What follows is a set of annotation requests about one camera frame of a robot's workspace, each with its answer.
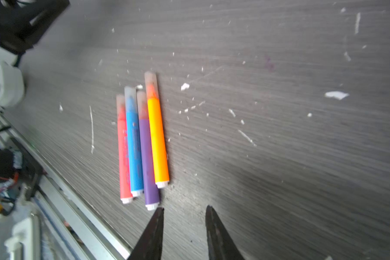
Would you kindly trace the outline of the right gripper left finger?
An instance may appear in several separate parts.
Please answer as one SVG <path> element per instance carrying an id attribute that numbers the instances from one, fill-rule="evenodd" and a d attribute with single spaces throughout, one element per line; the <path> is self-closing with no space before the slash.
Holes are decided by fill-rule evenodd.
<path id="1" fill-rule="evenodd" d="M 161 260 L 163 234 L 164 209 L 157 208 L 128 260 Z"/>

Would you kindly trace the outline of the blue marker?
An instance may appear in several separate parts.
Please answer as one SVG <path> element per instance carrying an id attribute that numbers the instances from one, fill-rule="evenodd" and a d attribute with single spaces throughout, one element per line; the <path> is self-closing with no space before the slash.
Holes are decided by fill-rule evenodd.
<path id="1" fill-rule="evenodd" d="M 144 192 L 143 167 L 140 149 L 139 118 L 137 108 L 137 92 L 135 88 L 126 86 L 125 110 L 127 125 L 128 161 L 130 170 L 130 188 L 134 197 Z"/>

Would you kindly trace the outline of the orange marker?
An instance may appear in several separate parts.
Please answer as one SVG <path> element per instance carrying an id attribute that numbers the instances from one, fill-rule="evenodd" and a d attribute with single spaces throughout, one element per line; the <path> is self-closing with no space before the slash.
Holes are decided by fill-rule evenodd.
<path id="1" fill-rule="evenodd" d="M 170 176 L 156 73 L 150 71 L 145 73 L 145 85 L 151 131 L 154 178 L 157 187 L 163 189 L 169 185 Z"/>

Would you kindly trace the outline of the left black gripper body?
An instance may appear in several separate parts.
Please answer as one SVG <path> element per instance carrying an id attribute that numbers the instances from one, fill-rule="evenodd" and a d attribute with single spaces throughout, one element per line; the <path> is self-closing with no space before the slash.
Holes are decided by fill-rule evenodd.
<path id="1" fill-rule="evenodd" d="M 0 47 L 24 54 L 69 5 L 69 1 L 33 1 L 24 6 L 17 1 L 0 1 Z"/>

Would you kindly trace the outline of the purple marker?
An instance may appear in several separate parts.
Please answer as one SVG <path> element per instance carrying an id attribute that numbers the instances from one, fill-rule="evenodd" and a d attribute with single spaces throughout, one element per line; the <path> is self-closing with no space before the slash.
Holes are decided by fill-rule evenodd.
<path id="1" fill-rule="evenodd" d="M 138 105 L 145 206 L 148 211 L 152 211 L 159 206 L 160 198 L 159 198 L 159 190 L 154 179 L 150 121 L 148 116 L 146 92 L 139 90 L 136 93 L 136 97 L 137 97 L 137 105 Z"/>

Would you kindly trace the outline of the red pink marker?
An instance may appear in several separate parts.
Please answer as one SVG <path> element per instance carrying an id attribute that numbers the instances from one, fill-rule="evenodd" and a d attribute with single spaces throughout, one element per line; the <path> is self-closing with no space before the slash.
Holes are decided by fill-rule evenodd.
<path id="1" fill-rule="evenodd" d="M 118 155 L 119 155 L 119 185 L 120 200 L 123 204 L 133 201 L 130 188 L 130 169 L 127 144 L 127 123 L 125 111 L 125 97 L 116 95 L 117 106 L 117 130 L 118 130 Z"/>

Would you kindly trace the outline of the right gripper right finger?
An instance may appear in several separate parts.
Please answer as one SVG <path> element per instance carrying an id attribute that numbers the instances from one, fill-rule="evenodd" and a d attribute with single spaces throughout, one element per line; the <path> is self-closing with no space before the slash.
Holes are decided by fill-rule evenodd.
<path id="1" fill-rule="evenodd" d="M 210 205 L 206 207 L 205 225 L 210 260 L 245 260 L 216 210 Z"/>

